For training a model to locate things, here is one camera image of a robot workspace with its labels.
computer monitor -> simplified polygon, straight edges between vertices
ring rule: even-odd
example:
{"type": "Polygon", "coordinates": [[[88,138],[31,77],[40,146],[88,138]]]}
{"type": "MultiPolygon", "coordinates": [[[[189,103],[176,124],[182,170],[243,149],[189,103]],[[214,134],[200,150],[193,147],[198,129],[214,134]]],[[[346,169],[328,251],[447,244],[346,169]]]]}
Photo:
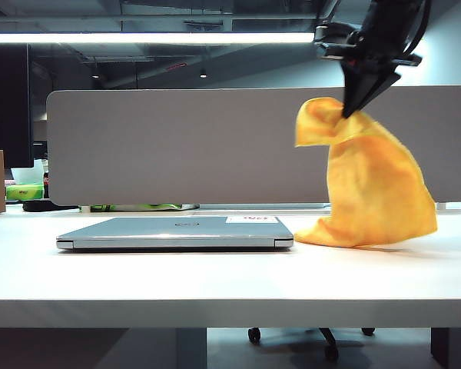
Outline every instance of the computer monitor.
{"type": "Polygon", "coordinates": [[[29,48],[0,45],[0,150],[6,168],[33,165],[29,48]]]}

chair wheel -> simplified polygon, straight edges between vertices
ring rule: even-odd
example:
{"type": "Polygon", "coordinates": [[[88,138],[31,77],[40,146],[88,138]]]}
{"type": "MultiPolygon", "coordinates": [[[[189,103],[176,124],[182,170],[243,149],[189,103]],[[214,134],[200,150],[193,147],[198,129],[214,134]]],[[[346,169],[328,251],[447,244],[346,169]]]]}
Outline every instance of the chair wheel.
{"type": "Polygon", "coordinates": [[[362,328],[362,333],[364,333],[366,336],[372,336],[375,330],[376,328],[362,328]]]}
{"type": "Polygon", "coordinates": [[[260,328],[250,328],[247,330],[247,336],[249,337],[249,342],[252,344],[258,344],[261,339],[260,328]]]}
{"type": "Polygon", "coordinates": [[[326,346],[324,348],[324,356],[328,361],[337,361],[338,360],[338,349],[335,346],[326,346]]]}

ceiling light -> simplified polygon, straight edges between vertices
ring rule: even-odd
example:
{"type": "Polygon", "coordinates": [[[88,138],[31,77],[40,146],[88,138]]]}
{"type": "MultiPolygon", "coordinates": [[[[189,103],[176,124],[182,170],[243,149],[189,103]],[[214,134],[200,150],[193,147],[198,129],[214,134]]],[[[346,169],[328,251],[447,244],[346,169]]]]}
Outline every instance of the ceiling light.
{"type": "Polygon", "coordinates": [[[311,43],[314,33],[0,33],[0,43],[27,44],[283,44],[311,43]]]}

white desk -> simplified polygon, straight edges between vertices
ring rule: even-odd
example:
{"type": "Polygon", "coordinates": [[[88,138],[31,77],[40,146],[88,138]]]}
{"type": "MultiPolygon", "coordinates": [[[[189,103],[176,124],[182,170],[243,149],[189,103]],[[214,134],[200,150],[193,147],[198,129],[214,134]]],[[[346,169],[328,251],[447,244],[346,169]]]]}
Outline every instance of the white desk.
{"type": "MultiPolygon", "coordinates": [[[[295,231],[313,224],[314,214],[280,218],[295,231]]],[[[279,253],[72,254],[55,247],[56,235],[112,217],[18,206],[0,214],[0,327],[461,327],[461,214],[441,214],[435,234],[378,251],[296,244],[279,253]]]]}

yellow cloth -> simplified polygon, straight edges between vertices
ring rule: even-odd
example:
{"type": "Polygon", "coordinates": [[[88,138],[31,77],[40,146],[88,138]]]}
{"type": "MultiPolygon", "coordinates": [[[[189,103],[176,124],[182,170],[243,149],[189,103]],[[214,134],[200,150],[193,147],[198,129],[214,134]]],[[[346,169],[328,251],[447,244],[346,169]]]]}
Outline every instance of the yellow cloth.
{"type": "Polygon", "coordinates": [[[296,241],[337,247],[389,244],[437,229],[435,204],[415,159],[369,115],[342,117],[334,98],[315,98],[297,116],[296,147],[330,145],[331,216],[296,241]]]}

